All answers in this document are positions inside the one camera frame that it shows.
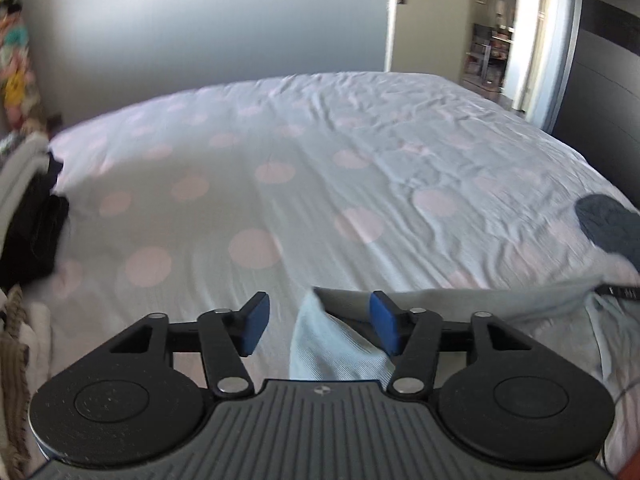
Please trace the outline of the dining chair in hallway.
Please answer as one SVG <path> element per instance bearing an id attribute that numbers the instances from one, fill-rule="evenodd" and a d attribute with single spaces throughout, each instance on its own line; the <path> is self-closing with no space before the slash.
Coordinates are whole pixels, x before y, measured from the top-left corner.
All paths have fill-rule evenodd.
<path id="1" fill-rule="evenodd" d="M 497 28 L 474 23 L 471 44 L 466 52 L 466 65 L 477 65 L 477 76 L 483 84 L 503 86 L 512 44 L 512 32 L 504 26 Z"/>

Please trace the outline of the grey folded garment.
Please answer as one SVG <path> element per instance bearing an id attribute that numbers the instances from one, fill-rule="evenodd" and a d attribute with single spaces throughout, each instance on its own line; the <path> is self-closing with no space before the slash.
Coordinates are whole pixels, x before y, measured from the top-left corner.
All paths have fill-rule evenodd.
<path id="1" fill-rule="evenodd" d="M 41 133 L 33 133 L 13 152 L 1 169 L 1 243 L 17 211 L 30 181 L 37 174 L 49 170 L 49 140 Z"/>

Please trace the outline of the beige crumpled clothes pile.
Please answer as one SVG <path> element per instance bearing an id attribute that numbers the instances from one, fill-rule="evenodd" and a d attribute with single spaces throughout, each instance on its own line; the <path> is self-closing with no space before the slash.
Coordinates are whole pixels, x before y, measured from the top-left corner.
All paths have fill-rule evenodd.
<path id="1" fill-rule="evenodd" d="M 1 307 L 6 301 L 8 293 L 1 295 Z M 26 378 L 30 393 L 28 411 L 30 401 L 34 397 L 37 390 L 49 379 L 51 368 L 51 350 L 52 350 L 52 330 L 51 315 L 49 308 L 41 302 L 32 302 L 25 304 L 23 298 L 23 307 L 27 313 L 27 322 L 21 328 L 20 341 L 28 345 L 29 360 L 26 370 Z M 26 443 L 29 450 L 30 462 L 27 469 L 26 478 L 43 464 L 44 458 L 39 451 L 38 444 L 32 428 L 29 425 L 27 411 L 26 422 Z M 3 478 L 4 467 L 1 460 L 1 477 Z"/>

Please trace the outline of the polka dot bed sheet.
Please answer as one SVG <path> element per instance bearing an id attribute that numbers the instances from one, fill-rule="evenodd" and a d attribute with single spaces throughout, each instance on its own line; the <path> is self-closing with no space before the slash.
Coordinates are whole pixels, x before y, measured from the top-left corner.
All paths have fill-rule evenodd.
<path id="1" fill-rule="evenodd" d="M 594 246 L 575 203 L 623 193 L 572 148 L 433 75 L 338 73 L 161 96 L 51 144 L 70 215 L 51 313 L 59 373 L 142 316 L 192 321 L 268 292 L 247 362 L 291 378 L 315 288 L 516 289 L 578 278 L 637 285 Z"/>

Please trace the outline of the black folded garment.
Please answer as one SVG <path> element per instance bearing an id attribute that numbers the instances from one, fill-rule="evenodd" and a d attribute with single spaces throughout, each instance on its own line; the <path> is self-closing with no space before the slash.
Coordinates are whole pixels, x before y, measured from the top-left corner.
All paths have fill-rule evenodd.
<path id="1" fill-rule="evenodd" d="M 1 216 L 1 289 L 26 287 L 53 273 L 63 226 L 70 213 L 70 202 L 53 191 L 63 163 L 47 154 L 30 163 L 28 178 L 18 178 L 18 192 L 9 217 Z"/>

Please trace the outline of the striped brown garment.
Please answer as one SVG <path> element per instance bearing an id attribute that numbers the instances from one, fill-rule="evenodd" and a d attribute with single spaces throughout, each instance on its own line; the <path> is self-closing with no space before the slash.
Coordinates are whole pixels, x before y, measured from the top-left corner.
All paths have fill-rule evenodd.
<path id="1" fill-rule="evenodd" d="M 20 341 L 27 322 L 23 292 L 14 286 L 1 307 L 1 459 L 3 479 L 25 479 L 30 462 L 26 443 L 30 393 L 26 378 L 28 345 Z"/>

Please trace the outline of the olive bedroom door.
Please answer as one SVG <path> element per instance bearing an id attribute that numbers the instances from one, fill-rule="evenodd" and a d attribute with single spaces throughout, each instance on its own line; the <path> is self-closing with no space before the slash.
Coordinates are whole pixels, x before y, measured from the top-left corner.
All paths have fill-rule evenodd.
<path id="1" fill-rule="evenodd" d="M 471 33 L 472 0 L 387 3 L 385 69 L 458 82 Z"/>

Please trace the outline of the light grey sweatshirt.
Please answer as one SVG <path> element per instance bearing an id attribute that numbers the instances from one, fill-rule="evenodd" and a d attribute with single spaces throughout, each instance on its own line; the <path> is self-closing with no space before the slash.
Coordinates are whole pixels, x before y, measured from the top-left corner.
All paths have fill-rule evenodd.
<path id="1" fill-rule="evenodd" d="M 639 451 L 639 301 L 632 291 L 578 278 L 511 290 L 392 292 L 390 299 L 402 310 L 424 307 L 447 321 L 490 312 L 600 380 L 616 413 L 603 461 L 617 474 Z M 306 296 L 291 344 L 291 378 L 386 384 L 394 368 L 370 325 L 367 292 L 317 287 Z"/>

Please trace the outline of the dark wardrobe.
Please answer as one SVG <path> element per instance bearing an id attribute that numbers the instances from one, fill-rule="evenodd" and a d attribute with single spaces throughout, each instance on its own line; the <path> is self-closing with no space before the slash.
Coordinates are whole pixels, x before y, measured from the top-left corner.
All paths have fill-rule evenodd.
<path id="1" fill-rule="evenodd" d="M 639 174 L 639 0 L 582 0 L 552 134 L 608 180 Z"/>

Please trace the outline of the plush toy column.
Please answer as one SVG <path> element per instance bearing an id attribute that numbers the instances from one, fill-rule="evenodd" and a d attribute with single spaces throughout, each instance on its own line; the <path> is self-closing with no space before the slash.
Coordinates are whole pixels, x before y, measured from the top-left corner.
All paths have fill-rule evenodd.
<path id="1" fill-rule="evenodd" d="M 12 130 L 46 131 L 21 0 L 1 0 L 1 102 Z"/>

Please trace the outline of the dark blue knit garment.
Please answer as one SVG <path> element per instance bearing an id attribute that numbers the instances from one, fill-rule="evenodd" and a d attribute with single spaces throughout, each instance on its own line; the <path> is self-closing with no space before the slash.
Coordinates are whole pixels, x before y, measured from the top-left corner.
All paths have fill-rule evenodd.
<path id="1" fill-rule="evenodd" d="M 609 254 L 626 258 L 639 270 L 638 212 L 603 194 L 580 198 L 574 209 L 580 229 L 588 240 Z"/>

